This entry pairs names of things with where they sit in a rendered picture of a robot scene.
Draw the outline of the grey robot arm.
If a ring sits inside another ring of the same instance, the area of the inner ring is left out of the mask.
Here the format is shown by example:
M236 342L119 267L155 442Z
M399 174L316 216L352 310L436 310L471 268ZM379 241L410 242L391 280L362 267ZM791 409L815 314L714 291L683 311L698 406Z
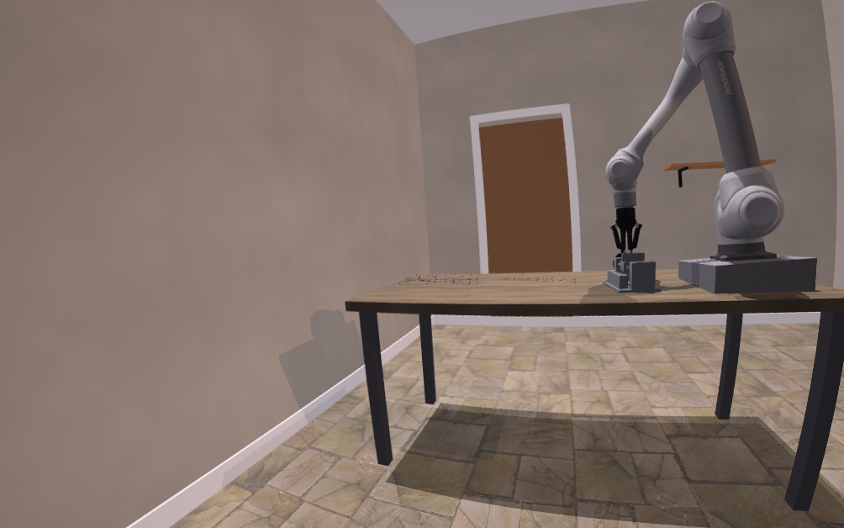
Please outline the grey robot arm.
M704 79L726 173L714 202L718 253L710 259L773 259L777 254L765 251L764 236L781 223L784 202L773 174L760 163L733 57L736 42L731 20L728 8L719 2L703 3L690 13L683 28L683 58L666 97L633 141L610 159L605 173L614 206L636 206L637 178L646 148Z

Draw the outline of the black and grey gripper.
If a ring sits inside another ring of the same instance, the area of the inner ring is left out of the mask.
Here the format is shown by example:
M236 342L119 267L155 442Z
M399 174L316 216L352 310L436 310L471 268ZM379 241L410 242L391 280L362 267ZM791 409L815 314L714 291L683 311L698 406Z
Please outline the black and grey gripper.
M629 217L627 217L629 216ZM624 218L627 217L627 218ZM617 231L617 226L620 228L620 238ZM632 229L636 227L634 238L632 242ZM640 234L640 229L642 224L638 224L636 222L636 213L635 208L620 208L616 209L616 221L615 224L611 225L610 228L613 230L614 237L615 237L615 244L618 249L621 249L621 252L626 253L625 250L625 233L627 232L627 242L628 242L628 250L627 253L632 253L632 250L637 247L638 238ZM623 231L622 231L623 230Z

